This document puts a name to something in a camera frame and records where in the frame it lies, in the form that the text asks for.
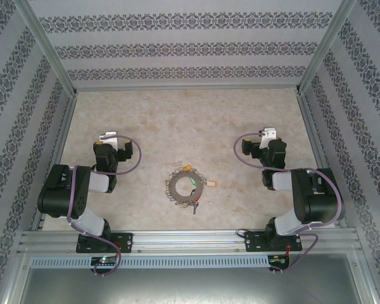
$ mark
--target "marble floor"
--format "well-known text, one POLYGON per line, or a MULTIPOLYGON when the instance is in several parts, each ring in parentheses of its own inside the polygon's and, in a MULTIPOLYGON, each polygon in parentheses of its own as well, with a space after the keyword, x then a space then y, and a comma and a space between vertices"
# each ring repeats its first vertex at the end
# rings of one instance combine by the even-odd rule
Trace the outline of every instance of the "marble floor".
MULTIPOLYGON (((275 127, 287 143, 287 168, 315 166, 293 89, 83 92, 61 163, 93 165, 92 144, 100 134, 117 131, 141 145, 143 158, 135 171, 118 177, 113 193, 89 193, 88 205, 111 229, 258 229, 293 205, 291 193, 267 190, 261 171, 243 165, 232 151, 238 136, 263 127, 275 127), (196 215, 165 194, 165 180, 184 165, 218 182, 204 188, 196 215)), ((135 149, 119 171, 133 166, 137 157, 135 149)), ((190 181, 180 182, 178 191, 189 193, 190 181)), ((44 230, 69 226, 47 216, 44 230)))

